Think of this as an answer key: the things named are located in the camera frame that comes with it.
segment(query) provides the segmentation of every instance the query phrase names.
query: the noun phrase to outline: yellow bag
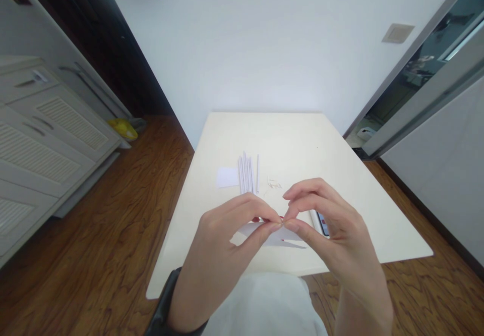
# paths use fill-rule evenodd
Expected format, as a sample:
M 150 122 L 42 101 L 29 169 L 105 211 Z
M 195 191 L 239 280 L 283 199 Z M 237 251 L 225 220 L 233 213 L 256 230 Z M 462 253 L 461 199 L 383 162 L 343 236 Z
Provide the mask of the yellow bag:
M 138 138 L 138 133 L 136 133 L 130 122 L 128 122 L 126 119 L 113 119 L 107 121 L 107 123 L 128 142 L 134 141 L 136 138 Z

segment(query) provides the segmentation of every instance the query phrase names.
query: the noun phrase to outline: wooden floor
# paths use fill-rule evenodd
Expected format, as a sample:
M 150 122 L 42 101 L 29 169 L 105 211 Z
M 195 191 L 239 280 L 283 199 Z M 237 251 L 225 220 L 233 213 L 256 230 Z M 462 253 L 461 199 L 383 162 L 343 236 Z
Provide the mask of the wooden floor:
M 73 211 L 48 221 L 0 271 L 0 333 L 142 335 L 157 304 L 146 288 L 192 156 L 175 119 L 149 118 Z M 366 165 L 435 252 L 384 265 L 394 335 L 483 335 L 484 284 L 380 166 Z M 338 283 L 305 279 L 333 335 Z

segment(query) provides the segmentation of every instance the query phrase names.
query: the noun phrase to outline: cabinet drawer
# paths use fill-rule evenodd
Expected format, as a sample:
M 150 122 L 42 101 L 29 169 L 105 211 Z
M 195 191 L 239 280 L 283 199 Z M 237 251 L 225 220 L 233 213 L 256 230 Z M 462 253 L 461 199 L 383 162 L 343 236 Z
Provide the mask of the cabinet drawer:
M 0 101 L 9 103 L 57 85 L 44 66 L 32 66 L 0 76 Z
M 3 256 L 57 199 L 0 180 L 0 256 Z
M 119 140 L 112 128 L 63 85 L 44 90 L 9 105 L 93 161 Z
M 8 106 L 0 107 L 0 178 L 62 197 L 95 162 Z

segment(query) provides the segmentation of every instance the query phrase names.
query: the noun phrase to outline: wall switch plate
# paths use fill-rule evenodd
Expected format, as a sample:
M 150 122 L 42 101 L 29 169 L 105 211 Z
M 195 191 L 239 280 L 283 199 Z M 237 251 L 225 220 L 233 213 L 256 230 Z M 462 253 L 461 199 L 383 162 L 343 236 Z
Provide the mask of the wall switch plate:
M 392 23 L 382 42 L 404 43 L 415 26 Z

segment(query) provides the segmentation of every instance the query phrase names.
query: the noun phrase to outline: black watch strap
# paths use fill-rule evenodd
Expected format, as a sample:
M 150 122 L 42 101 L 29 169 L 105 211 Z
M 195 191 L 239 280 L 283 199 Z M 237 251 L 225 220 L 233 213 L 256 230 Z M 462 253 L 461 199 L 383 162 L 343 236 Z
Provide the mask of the black watch strap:
M 182 268 L 173 270 L 168 277 L 168 280 L 163 287 L 161 297 L 156 306 L 155 313 L 151 318 L 150 325 L 148 326 L 145 336 L 199 336 L 202 334 L 207 322 L 190 333 L 179 333 L 168 327 L 166 319 L 168 318 L 168 312 L 170 311 L 171 298 L 173 297 L 173 291 L 175 290 L 176 281 L 180 275 Z

